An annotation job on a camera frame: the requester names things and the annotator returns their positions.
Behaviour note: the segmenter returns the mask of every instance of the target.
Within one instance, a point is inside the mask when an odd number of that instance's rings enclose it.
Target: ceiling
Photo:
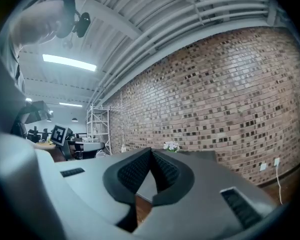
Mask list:
[[[138,67],[141,72],[149,66],[144,63],[149,58],[168,55],[159,56],[181,38],[239,20],[267,24],[274,22],[277,11],[272,0],[76,0],[76,7],[91,18],[83,38],[55,38],[20,53],[26,96],[34,101],[76,103],[84,108],[91,102],[100,105],[110,91],[129,80],[133,70]],[[70,38],[71,49],[64,45]],[[44,62],[42,54],[84,61],[97,69],[92,72]]]

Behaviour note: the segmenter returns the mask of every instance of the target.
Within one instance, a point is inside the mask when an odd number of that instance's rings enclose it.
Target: white flower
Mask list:
[[[163,148],[165,150],[170,150],[170,151],[175,151],[177,152],[180,147],[179,147],[179,143],[174,142],[174,141],[167,141],[164,143]]]

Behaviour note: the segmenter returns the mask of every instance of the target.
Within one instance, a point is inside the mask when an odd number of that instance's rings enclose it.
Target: power cord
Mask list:
[[[280,203],[283,205],[282,203],[282,199],[281,199],[281,185],[280,185],[280,182],[279,182],[279,176],[278,176],[278,167],[279,167],[279,163],[280,163],[280,158],[277,158],[279,159],[278,162],[276,163],[276,179],[278,181],[278,185],[279,185],[279,197],[280,197]]]

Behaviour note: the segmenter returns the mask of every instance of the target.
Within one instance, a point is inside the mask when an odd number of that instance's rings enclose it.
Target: white wall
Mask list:
[[[69,127],[74,133],[85,133],[86,132],[86,115],[87,111],[83,107],[62,107],[62,106],[51,106],[48,107],[53,111],[53,118],[51,122],[46,120],[33,122],[25,125],[26,130],[36,129],[39,132],[43,132],[44,128],[48,129],[48,133],[52,130],[55,124]],[[72,118],[77,118],[78,122],[72,122]]]

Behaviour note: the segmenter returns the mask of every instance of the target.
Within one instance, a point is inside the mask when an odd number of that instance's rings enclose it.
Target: metal shelving rack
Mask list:
[[[112,155],[109,129],[109,108],[90,106],[86,112],[86,133],[91,142],[103,142]]]

